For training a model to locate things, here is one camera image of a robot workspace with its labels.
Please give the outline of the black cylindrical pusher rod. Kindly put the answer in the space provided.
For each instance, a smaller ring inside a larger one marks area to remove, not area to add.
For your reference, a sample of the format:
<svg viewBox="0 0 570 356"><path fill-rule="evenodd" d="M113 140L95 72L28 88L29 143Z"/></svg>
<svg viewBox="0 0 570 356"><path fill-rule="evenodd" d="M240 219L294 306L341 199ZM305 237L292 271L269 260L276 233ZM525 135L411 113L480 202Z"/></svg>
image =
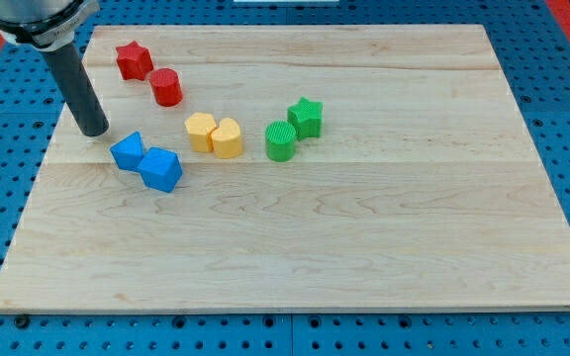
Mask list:
<svg viewBox="0 0 570 356"><path fill-rule="evenodd" d="M73 43L44 51L47 64L74 121L86 136L99 136L107 131L109 122Z"/></svg>

